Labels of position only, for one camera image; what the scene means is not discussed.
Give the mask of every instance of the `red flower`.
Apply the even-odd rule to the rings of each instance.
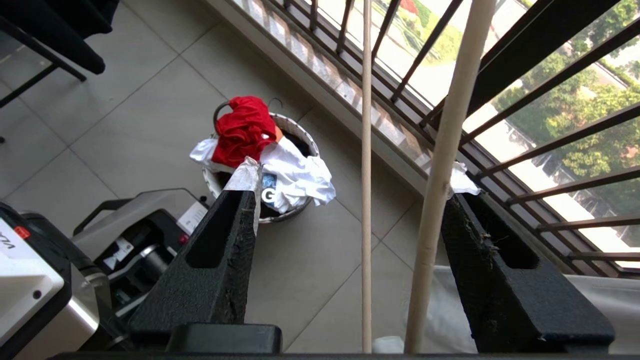
[[[401,0],[400,7],[414,13],[415,15],[418,15],[418,8],[415,6],[413,0]]]

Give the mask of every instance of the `basket handle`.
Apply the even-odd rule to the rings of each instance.
[[[213,129],[214,131],[217,132],[216,130],[216,123],[218,122],[218,114],[220,113],[220,110],[222,110],[222,108],[224,108],[225,106],[228,106],[229,102],[225,101],[222,104],[220,104],[217,108],[216,111],[213,112]]]

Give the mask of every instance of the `red cloth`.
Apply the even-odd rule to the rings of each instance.
[[[211,160],[232,168],[237,168],[245,156],[259,161],[264,147],[276,141],[276,124],[269,108],[254,96],[235,97],[229,105],[233,112],[222,115],[216,122],[219,139]]]

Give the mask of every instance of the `tree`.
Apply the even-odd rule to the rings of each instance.
[[[571,41],[572,49],[576,52],[576,56],[580,56],[591,48],[589,44],[599,45],[607,40],[611,35],[622,30],[629,25],[635,18],[640,9],[640,0],[622,0],[609,11],[604,13],[596,21],[584,28],[580,33],[575,35]],[[626,44],[611,52],[611,56],[618,57],[620,51],[627,47],[636,45],[638,37],[633,38]]]
[[[630,61],[625,65],[625,70],[629,71],[636,79],[640,79],[640,61]]]
[[[506,109],[570,62],[563,50],[556,51],[520,79],[521,87],[504,91],[493,105],[498,111]],[[537,144],[543,144],[638,102],[640,86],[619,90],[599,85],[595,73],[587,68],[509,116],[507,121]],[[561,159],[576,179],[584,179],[640,165],[639,149],[640,119],[634,119],[556,149],[554,156]],[[590,191],[605,199],[619,215],[640,211],[640,179]],[[640,246],[640,229],[632,229],[627,235]]]

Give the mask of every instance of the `laundry basket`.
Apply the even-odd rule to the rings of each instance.
[[[213,133],[211,134],[211,138],[217,138],[218,134],[216,133],[216,121],[218,121],[218,114],[225,107],[228,106],[228,102],[222,103],[216,111],[213,113]],[[306,132],[300,125],[298,125],[295,121],[290,118],[276,114],[269,113],[271,118],[276,123],[276,125],[282,130],[282,133],[286,138],[291,140],[296,147],[302,152],[303,155],[306,156],[318,156],[318,146],[311,138],[308,132]],[[214,199],[217,199],[222,189],[225,187],[228,181],[228,175],[223,173],[213,173],[207,167],[202,167],[202,175],[204,176],[204,181],[207,183],[209,187],[209,191],[211,195],[213,195]],[[288,212],[284,214],[279,214],[277,211],[268,208],[266,205],[262,204],[260,207],[260,224],[268,224],[270,222],[281,222],[287,220],[288,218],[292,218],[297,214],[301,213],[309,203],[311,203],[312,199],[307,197],[306,201],[295,208],[290,209]]]

